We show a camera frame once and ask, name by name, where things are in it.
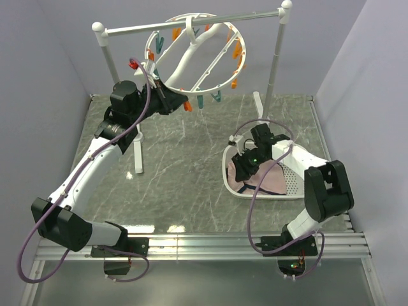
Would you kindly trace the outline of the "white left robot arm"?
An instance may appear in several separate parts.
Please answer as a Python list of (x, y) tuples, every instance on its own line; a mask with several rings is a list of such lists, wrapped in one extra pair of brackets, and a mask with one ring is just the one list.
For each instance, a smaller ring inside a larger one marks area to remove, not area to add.
[(82, 217), (86, 206), (109, 169), (133, 144), (137, 124), (155, 113), (169, 115), (187, 101), (186, 95), (160, 80), (141, 91), (129, 80), (116, 83), (86, 155), (56, 191), (31, 205), (39, 235), (75, 252), (88, 245), (105, 245), (114, 256), (125, 254), (127, 229), (112, 222), (86, 221)]

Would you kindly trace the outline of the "pink underwear navy trim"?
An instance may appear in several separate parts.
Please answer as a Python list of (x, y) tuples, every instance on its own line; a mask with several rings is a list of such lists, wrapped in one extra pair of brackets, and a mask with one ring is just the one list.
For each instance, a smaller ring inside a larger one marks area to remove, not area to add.
[[(249, 179), (241, 182), (237, 182), (236, 179), (236, 169), (233, 162), (229, 162), (228, 169), (226, 170), (226, 175), (228, 179), (228, 185), (232, 190), (238, 194), (248, 194), (253, 195), (256, 186), (259, 184), (263, 174), (271, 167), (274, 160), (269, 160), (262, 163), (259, 166), (259, 170)], [(286, 181), (284, 178), (284, 172), (282, 167), (277, 164), (275, 165), (265, 176), (262, 181), (258, 194), (262, 195), (277, 195), (283, 196), (287, 195)]]

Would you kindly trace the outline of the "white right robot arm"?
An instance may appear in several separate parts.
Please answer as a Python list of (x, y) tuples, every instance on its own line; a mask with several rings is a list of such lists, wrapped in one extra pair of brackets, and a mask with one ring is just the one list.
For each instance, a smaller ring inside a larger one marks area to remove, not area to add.
[(261, 174), (252, 194), (250, 209), (254, 208), (261, 185), (268, 173), (282, 163), (303, 179), (304, 209), (289, 222), (286, 229), (289, 234), (281, 238), (281, 246), (263, 251), (252, 239), (252, 211), (247, 214), (247, 238), (251, 247), (259, 254), (269, 256), (284, 251), (296, 254), (303, 247), (303, 240), (320, 233), (323, 223), (332, 217), (347, 212), (354, 207), (353, 193), (349, 184), (346, 168), (339, 160), (327, 161), (297, 146), (294, 134), (274, 135), (269, 128), (270, 119), (254, 119), (251, 129), (253, 149), (247, 149), (247, 139), (235, 131), (228, 140), (237, 150), (233, 157), (236, 180), (243, 182), (253, 177), (266, 161), (271, 165)]

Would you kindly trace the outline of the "white round clip hanger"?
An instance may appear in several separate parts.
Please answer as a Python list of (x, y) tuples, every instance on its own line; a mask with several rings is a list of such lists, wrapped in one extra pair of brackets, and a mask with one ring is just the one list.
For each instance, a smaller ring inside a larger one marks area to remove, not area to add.
[[(233, 72), (246, 64), (247, 48), (241, 32), (230, 21), (212, 21), (215, 15), (209, 13), (185, 13), (166, 21), (170, 24), (170, 41), (164, 41), (160, 54), (156, 53), (155, 38), (159, 34), (166, 38), (165, 29), (154, 28), (147, 39), (144, 61), (148, 60), (147, 50), (155, 54), (156, 70), (165, 86), (177, 93), (199, 96), (216, 93), (231, 87), (239, 74)], [(231, 39), (226, 38), (229, 26), (232, 27)], [(180, 36), (173, 41), (174, 28), (182, 28)], [(193, 29), (200, 29), (195, 36)], [(237, 40), (240, 40), (243, 52), (233, 59)]]

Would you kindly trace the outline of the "white perforated plastic basket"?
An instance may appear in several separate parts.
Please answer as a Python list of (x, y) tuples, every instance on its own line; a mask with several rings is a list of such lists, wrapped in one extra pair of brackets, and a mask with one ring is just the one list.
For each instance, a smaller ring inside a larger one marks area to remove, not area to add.
[[(226, 170), (228, 169), (229, 162), (232, 161), (232, 157), (237, 153), (236, 148), (232, 146), (227, 146), (222, 153), (222, 179), (223, 183), (227, 189), (233, 196), (241, 199), (249, 200), (252, 198), (252, 195), (248, 194), (238, 194), (232, 190), (232, 188), (228, 185), (228, 179), (226, 175)], [(289, 167), (285, 166), (284, 164), (279, 164), (284, 172), (284, 178), (286, 181), (287, 187), (287, 195), (277, 196), (277, 195), (262, 195), (257, 194), (257, 198), (260, 200), (293, 200), (293, 199), (302, 199), (304, 196), (304, 188), (303, 188), (303, 179)]]

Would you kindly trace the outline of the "orange front clothes peg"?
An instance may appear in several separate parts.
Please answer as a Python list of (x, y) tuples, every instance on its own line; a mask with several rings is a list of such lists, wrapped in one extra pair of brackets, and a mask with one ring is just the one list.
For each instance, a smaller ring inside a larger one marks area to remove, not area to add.
[(193, 110), (192, 105), (191, 105), (191, 103), (189, 101), (185, 101), (183, 103), (183, 107), (184, 107), (184, 110), (186, 112), (192, 112), (192, 110)]

